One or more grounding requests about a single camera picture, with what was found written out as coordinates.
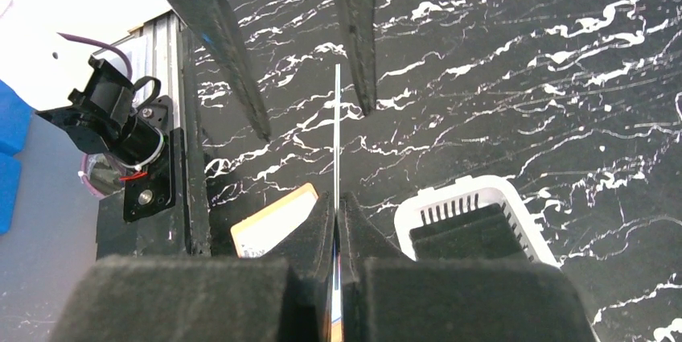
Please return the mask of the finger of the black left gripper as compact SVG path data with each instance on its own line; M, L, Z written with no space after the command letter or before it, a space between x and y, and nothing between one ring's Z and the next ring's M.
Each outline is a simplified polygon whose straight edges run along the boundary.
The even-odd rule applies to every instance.
M236 15L228 0L167 0L212 59L227 73L227 82L258 138L269 141L272 130Z
M335 0L355 94L365 116L376 110L375 3L376 0Z

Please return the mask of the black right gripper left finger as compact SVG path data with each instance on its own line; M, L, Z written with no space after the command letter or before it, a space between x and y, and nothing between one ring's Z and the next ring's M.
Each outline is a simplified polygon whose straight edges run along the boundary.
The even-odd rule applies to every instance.
M53 327L54 341L328 341L333 203L259 258L97 261Z

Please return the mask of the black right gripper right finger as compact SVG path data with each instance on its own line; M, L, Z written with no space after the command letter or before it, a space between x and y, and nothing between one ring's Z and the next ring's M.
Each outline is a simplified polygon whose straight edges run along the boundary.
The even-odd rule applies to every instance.
M557 268L526 259L415 261L339 202L346 341L593 341L579 294Z

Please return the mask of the black credit card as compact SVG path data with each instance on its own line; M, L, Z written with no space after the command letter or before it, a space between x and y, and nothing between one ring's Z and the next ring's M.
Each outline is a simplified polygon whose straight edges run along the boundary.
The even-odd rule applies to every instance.
M335 65L334 122L333 122L333 207L338 216L340 201L340 102L341 102L341 64ZM341 290L340 246L334 246L334 272L331 292L331 338L330 341L343 340L343 306Z

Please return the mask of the brown leather card holder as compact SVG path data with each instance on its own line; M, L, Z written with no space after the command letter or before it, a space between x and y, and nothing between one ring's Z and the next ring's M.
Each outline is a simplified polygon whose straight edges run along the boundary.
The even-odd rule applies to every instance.
M230 228L239 258L259 258L281 243L310 215L318 200L312 183L305 183Z

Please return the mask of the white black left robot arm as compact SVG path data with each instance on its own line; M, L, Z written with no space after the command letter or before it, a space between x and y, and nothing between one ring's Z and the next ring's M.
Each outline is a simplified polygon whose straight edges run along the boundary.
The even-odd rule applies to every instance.
M253 131L269 140L271 127L238 18L229 0L165 0L225 73ZM335 0L343 48L364 114L376 108L376 0ZM125 167L145 169L159 158L162 133L138 116L134 96L150 78L85 56L78 44L106 43L62 32L51 6L1 0L1 80L40 117L71 135L80 151L108 153Z

